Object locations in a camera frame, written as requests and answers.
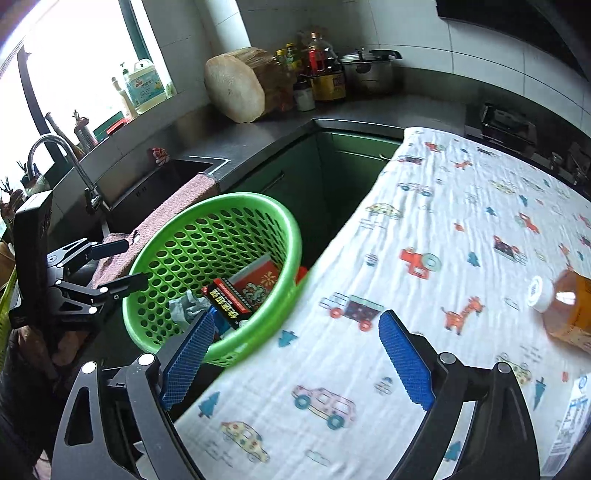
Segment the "small black box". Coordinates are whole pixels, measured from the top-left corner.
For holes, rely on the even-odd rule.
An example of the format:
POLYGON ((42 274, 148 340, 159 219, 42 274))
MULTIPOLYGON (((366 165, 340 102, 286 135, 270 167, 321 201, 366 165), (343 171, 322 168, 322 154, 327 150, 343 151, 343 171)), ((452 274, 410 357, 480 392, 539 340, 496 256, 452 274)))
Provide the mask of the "small black box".
POLYGON ((214 309, 224 318, 229 327, 238 330, 243 321, 253 315, 253 307, 239 294, 228 280, 215 278, 201 293, 211 302, 214 309))

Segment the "black gas stove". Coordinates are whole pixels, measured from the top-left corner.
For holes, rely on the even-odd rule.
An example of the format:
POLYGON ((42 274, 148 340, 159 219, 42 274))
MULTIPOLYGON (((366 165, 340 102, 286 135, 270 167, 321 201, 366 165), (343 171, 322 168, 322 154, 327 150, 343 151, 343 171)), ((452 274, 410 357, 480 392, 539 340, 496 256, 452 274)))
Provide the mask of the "black gas stove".
POLYGON ((465 136, 514 155, 590 196, 590 138, 566 121, 533 122, 487 103, 467 108, 465 136))

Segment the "black range hood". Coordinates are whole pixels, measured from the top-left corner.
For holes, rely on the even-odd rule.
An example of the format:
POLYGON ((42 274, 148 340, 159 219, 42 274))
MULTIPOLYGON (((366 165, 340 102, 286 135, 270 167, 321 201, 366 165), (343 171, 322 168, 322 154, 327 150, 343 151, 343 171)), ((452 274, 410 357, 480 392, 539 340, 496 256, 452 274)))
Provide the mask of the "black range hood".
POLYGON ((504 33, 561 60, 590 79, 590 3, 588 1, 439 1, 443 19, 504 33))

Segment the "kitchen sink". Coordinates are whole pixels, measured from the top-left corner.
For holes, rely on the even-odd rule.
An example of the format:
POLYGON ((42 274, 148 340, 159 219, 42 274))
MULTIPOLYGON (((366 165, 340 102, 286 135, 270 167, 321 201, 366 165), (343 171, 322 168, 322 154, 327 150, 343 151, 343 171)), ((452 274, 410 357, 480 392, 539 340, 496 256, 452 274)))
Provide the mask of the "kitchen sink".
POLYGON ((110 207, 106 219, 101 221, 101 233, 129 234, 159 205, 195 175, 208 176, 224 167, 226 159, 186 156, 171 159, 156 167, 127 189, 110 207))

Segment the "small white jar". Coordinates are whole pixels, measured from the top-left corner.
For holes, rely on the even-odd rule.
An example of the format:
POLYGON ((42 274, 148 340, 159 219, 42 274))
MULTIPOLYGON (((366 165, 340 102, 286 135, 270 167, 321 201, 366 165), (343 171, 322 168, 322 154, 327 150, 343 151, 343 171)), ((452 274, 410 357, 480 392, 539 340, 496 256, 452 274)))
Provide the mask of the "small white jar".
POLYGON ((294 102, 297 110, 308 112, 315 110, 314 91, 311 88, 311 81, 308 79, 298 80, 294 84, 294 102))

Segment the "yellow oil bottle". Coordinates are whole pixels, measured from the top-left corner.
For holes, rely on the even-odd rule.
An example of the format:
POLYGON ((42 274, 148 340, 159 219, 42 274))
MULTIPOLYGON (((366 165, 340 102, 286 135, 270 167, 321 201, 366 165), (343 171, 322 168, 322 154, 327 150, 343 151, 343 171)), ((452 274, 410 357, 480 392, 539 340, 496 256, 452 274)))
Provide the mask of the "yellow oil bottle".
POLYGON ((287 43, 286 46, 276 49, 276 61, 283 66, 287 71, 288 76, 294 82, 297 81, 297 76, 301 73, 301 57, 297 50, 297 45, 294 43, 287 43))

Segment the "grey paper wrapper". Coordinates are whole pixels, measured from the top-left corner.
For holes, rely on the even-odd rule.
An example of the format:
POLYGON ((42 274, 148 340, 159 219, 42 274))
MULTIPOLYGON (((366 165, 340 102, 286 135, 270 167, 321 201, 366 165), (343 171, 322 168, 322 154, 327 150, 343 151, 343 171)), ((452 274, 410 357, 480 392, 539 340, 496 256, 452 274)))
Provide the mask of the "grey paper wrapper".
POLYGON ((181 296, 168 302, 168 310, 172 322, 180 329, 185 330, 190 324, 206 312, 211 306, 204 297, 198 297, 190 290, 186 290, 181 296))

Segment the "green plastic mesh basket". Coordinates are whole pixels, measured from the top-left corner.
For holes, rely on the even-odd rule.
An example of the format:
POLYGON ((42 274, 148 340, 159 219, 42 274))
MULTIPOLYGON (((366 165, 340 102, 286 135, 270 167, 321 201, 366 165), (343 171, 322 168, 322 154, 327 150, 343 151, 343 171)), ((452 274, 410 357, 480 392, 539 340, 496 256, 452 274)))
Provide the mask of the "green plastic mesh basket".
POLYGON ((302 252, 297 221, 279 201, 249 192, 201 201, 153 234, 135 259, 132 273, 145 274, 148 284, 122 302, 127 334, 142 352, 157 353, 183 331, 171 318, 169 301, 186 291, 198 294, 267 254, 280 272, 266 302, 204 357, 218 367, 238 364, 276 335, 293 310, 302 252))

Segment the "white milk carton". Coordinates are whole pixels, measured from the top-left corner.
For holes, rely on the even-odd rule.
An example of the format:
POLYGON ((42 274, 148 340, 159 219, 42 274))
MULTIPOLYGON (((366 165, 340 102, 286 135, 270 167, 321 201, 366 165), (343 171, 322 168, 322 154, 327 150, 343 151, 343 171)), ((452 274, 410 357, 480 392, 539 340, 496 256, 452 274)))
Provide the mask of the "white milk carton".
POLYGON ((554 443, 541 468, 542 477, 554 477, 567 463, 590 427, 590 374, 573 384, 570 399, 554 443))

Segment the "steel pressure cooker pot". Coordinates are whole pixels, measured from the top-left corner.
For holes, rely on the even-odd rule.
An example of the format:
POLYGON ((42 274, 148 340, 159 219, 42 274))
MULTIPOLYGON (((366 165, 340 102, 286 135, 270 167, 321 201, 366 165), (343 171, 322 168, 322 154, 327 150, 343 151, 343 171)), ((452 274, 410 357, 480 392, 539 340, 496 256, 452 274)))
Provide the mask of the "steel pressure cooker pot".
POLYGON ((401 84, 401 60, 397 50, 356 49, 341 58, 346 86, 358 96, 393 93, 401 84))

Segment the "red printed packet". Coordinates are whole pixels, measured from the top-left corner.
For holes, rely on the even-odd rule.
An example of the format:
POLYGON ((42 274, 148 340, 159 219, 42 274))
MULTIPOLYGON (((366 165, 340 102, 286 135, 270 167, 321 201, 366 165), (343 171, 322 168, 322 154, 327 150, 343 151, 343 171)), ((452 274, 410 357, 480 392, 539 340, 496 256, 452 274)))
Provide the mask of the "red printed packet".
POLYGON ((266 301, 279 277, 280 270, 273 263, 270 254, 264 254, 232 275, 229 283, 256 310, 266 301))

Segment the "dark soy sauce bottle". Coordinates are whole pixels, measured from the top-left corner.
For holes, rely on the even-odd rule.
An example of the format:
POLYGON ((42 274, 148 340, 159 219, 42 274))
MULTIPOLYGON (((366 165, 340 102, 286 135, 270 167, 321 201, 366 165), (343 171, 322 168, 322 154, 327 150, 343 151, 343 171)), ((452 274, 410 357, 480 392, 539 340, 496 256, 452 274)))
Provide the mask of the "dark soy sauce bottle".
POLYGON ((311 32, 308 44, 311 88, 317 102, 335 102, 346 98, 346 80, 332 45, 322 34, 311 32))

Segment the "red white scrubber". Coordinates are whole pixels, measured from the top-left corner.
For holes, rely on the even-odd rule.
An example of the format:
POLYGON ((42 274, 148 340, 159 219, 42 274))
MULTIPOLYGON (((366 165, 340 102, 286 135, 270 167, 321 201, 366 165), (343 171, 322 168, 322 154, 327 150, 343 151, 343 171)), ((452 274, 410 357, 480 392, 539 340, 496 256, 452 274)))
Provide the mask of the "red white scrubber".
POLYGON ((147 150, 147 153, 158 167, 166 164, 170 160, 170 156, 164 148, 152 147, 147 150))

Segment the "green cabinet doors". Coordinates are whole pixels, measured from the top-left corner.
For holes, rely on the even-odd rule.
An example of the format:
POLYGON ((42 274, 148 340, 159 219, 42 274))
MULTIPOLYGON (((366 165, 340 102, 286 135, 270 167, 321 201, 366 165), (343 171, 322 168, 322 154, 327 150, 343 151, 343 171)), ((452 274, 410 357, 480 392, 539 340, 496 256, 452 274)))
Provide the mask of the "green cabinet doors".
POLYGON ((276 199, 301 230, 310 268, 370 192, 401 146, 396 140, 321 131, 294 141, 231 187, 276 199))

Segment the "pink towel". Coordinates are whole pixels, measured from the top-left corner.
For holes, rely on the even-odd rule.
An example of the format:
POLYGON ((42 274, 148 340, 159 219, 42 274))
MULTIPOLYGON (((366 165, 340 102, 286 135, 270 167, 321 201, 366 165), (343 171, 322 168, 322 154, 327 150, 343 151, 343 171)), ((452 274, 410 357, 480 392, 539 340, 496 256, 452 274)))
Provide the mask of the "pink towel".
POLYGON ((129 247, 123 253, 99 260, 89 286, 97 288, 127 275, 142 249, 171 219, 190 206, 218 195, 219 192, 221 191, 214 179, 204 174, 197 174, 159 205, 129 234, 109 233, 104 238, 104 243, 126 240, 129 247))

